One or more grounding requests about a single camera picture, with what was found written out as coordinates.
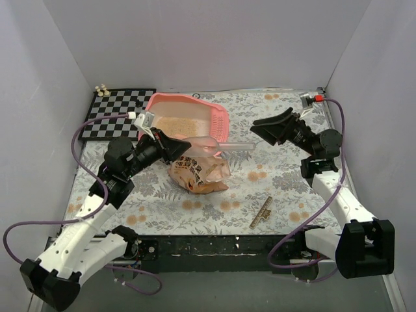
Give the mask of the clear plastic litter scoop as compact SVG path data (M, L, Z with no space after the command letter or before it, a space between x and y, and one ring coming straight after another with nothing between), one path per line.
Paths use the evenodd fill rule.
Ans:
M186 157L210 157L223 151L252 151L255 142L218 142L211 136L197 136L185 138L184 141L191 143L191 148L184 152Z

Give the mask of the orange cat litter bag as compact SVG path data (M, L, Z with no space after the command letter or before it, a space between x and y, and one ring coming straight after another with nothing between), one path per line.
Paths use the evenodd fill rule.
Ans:
M209 194L227 190L224 180L231 176L228 162L221 157L186 157L173 162L169 176L185 190L194 194Z

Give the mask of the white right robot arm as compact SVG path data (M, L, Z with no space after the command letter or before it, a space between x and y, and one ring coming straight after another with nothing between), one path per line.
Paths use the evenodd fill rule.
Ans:
M395 228L366 210L343 186L346 171L335 165L341 155L343 136L335 129L314 133L292 108L253 122L251 132L271 145L290 142L309 154L301 162L301 175L330 209L342 229L336 235L323 227L298 227L303 237L294 242L295 253L309 258L314 253L335 261L344 278L388 275L395 266Z

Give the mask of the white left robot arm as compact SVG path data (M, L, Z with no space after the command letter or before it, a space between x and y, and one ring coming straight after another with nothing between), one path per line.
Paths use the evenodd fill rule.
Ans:
M118 226L93 248L87 246L130 195L135 175L159 160L176 161L190 147L190 142L170 138L156 128L151 128L150 135L142 135L138 144L126 137L111 140L98 180L75 218L37 259L21 264L19 270L28 290L57 311L64 311L97 271L116 258L133 259L139 236L129 227Z

